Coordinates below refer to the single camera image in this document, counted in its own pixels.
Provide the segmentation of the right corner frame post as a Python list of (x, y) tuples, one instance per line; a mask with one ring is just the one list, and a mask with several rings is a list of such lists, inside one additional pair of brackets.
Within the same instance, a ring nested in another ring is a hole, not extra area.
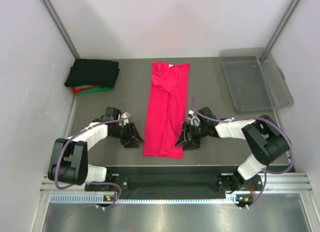
[(280, 22), (278, 23), (275, 31), (273, 32), (266, 48), (264, 49), (264, 52), (262, 54), (262, 56), (259, 59), (259, 62), (261, 64), (264, 63), (264, 61), (266, 60), (267, 56), (271, 53), (273, 47), (275, 46), (278, 38), (281, 36), (282, 32), (284, 31), (286, 25), (288, 24), (290, 18), (292, 17), (292, 15), (294, 14), (295, 10), (297, 9), (299, 3), (302, 0), (291, 0), (289, 3), (289, 6), (287, 7), (285, 13), (283, 14)]

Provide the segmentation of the folded red t shirt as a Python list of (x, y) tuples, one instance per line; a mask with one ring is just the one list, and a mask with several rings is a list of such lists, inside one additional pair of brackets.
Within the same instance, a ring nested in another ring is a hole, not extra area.
[(95, 91), (95, 89), (99, 89), (99, 88), (101, 88), (101, 86), (93, 86), (93, 85), (77, 86), (77, 87), (72, 87), (72, 93), (85, 94), (85, 93), (90, 93), (92, 91)]

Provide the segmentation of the folded green t shirt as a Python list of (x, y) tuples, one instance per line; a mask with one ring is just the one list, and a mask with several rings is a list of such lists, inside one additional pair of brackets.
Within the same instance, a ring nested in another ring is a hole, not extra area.
[(97, 93), (97, 92), (107, 92), (111, 90), (111, 88), (108, 88), (108, 87), (101, 87), (99, 89), (95, 89), (95, 91), (92, 91), (90, 93)]

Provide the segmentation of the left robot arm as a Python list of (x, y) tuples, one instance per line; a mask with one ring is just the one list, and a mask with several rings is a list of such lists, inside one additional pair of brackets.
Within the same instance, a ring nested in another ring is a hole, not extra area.
[(102, 190), (113, 186), (113, 177), (103, 166), (90, 165), (88, 152), (100, 141), (112, 137), (124, 148), (139, 148), (144, 140), (138, 133), (131, 114), (107, 107), (105, 114), (93, 120), (87, 127), (68, 138), (58, 138), (52, 149), (48, 167), (48, 179), (57, 189), (73, 185), (96, 183)]

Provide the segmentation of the left corner frame post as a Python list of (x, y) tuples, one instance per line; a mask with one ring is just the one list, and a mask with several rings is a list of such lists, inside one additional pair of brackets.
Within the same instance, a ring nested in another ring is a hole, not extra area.
[(56, 28), (58, 29), (60, 35), (62, 36), (62, 39), (64, 40), (65, 44), (69, 48), (70, 52), (74, 56), (75, 59), (79, 59), (80, 55), (78, 51), (76, 50), (76, 47), (74, 46), (69, 34), (67, 33), (67, 30), (65, 29), (62, 21), (60, 20), (55, 8), (53, 7), (50, 0), (40, 0), (42, 4), (44, 5), (45, 9), (47, 10), (49, 16), (51, 17), (53, 23), (55, 24)]

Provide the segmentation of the pink t shirt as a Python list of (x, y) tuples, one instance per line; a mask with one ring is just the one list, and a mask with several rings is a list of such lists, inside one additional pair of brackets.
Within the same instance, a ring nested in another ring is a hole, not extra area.
[(176, 142), (185, 121), (189, 68), (188, 63), (152, 63), (143, 156), (183, 158)]

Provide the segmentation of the aluminium frame rail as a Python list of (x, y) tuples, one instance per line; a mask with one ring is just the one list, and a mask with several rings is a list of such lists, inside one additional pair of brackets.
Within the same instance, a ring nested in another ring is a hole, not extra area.
[(304, 173), (264, 174), (239, 184), (231, 174), (122, 174), (112, 177), (124, 193), (136, 190), (165, 193), (166, 190), (182, 190), (188, 193), (191, 189), (204, 192), (259, 192), (266, 183), (264, 192), (303, 193), (311, 192), (312, 186)]

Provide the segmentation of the folded black t shirt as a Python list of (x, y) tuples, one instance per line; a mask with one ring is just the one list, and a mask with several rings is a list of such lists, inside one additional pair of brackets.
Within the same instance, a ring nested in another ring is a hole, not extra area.
[(75, 59), (64, 85), (66, 87), (92, 85), (113, 88), (119, 72), (119, 62), (116, 61)]

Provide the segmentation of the corner frame post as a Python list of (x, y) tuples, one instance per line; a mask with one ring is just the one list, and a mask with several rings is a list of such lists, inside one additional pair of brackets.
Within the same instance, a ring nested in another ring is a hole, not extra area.
[(75, 59), (79, 59), (80, 55), (78, 51), (76, 50), (76, 47), (74, 46), (69, 34), (67, 33), (67, 30), (65, 29), (62, 21), (60, 20), (55, 8), (53, 7), (50, 0), (40, 0), (42, 4), (44, 5), (45, 9), (47, 10), (49, 16), (51, 17), (53, 23), (55, 24), (56, 28), (58, 29), (60, 35), (62, 36), (62, 39), (64, 40), (65, 44), (69, 48), (70, 52), (74, 56)]
[(292, 15), (294, 14), (295, 10), (297, 9), (299, 3), (302, 0), (291, 0), (289, 3), (289, 6), (287, 7), (285, 13), (283, 14), (280, 22), (278, 23), (275, 31), (273, 32), (266, 48), (264, 49), (264, 52), (262, 54), (262, 56), (259, 59), (259, 62), (261, 64), (264, 63), (264, 61), (266, 60), (267, 56), (271, 53), (273, 47), (275, 46), (278, 38), (281, 36), (282, 32), (284, 31), (286, 25), (288, 24), (290, 18), (292, 17)]

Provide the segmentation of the clear plastic bin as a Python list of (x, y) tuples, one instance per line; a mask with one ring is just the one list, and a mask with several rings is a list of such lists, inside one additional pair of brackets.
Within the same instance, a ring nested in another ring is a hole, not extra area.
[(279, 110), (294, 104), (282, 70), (264, 48), (222, 50), (219, 60), (238, 113)]

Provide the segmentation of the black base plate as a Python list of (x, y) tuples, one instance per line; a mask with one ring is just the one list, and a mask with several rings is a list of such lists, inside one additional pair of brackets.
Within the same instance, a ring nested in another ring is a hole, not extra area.
[(106, 180), (118, 184), (122, 199), (217, 199), (229, 192), (258, 192), (261, 176), (245, 181), (236, 166), (111, 166)]

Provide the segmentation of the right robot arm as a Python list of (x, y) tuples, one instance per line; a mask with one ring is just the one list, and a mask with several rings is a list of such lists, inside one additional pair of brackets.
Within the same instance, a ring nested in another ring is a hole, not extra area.
[(264, 171), (272, 162), (291, 149), (291, 142), (268, 115), (252, 119), (218, 120), (209, 107), (198, 111), (190, 110), (188, 121), (182, 124), (181, 133), (175, 143), (183, 150), (198, 149), (205, 137), (241, 139), (247, 142), (251, 155), (234, 173), (217, 180), (221, 188), (232, 193), (244, 190), (252, 179)]

